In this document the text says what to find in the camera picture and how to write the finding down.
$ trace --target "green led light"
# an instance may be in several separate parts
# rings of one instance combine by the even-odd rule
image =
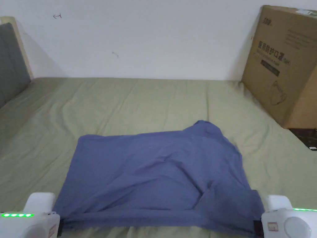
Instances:
[[[296,211],[313,211],[313,212],[317,212],[317,210],[315,210],[315,209],[294,208],[294,210],[296,210]]]
[[[34,216],[34,214],[18,214],[18,213],[5,213],[2,214],[3,217],[31,217]]]

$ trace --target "cardboard box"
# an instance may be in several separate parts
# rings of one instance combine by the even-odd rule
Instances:
[[[263,6],[242,82],[283,128],[317,128],[317,11]]]

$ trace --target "folded garment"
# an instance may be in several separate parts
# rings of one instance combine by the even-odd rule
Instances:
[[[239,151],[198,121],[183,131],[80,137],[54,211],[65,229],[199,226],[251,237],[264,208]]]

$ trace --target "bed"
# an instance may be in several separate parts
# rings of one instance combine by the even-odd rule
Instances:
[[[0,108],[0,211],[21,210],[36,191],[59,194],[86,134],[218,126],[243,155],[252,189],[317,208],[317,153],[281,128],[240,82],[37,78]],[[226,237],[198,227],[91,228],[62,237]]]

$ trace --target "white wall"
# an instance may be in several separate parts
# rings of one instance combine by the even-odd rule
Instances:
[[[0,15],[18,21],[35,77],[240,80],[264,4],[317,9],[316,0],[0,0]]]

